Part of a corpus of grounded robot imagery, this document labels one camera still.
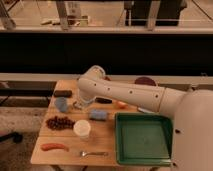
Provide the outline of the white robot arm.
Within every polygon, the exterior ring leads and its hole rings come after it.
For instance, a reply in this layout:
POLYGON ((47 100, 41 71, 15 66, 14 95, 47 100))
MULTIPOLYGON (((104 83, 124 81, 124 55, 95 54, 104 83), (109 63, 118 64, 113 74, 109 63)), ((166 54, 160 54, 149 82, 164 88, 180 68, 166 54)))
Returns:
POLYGON ((174 119, 172 171, 213 171, 213 90, 192 92, 104 79, 94 65, 78 78, 78 100, 88 106, 108 97, 174 119))

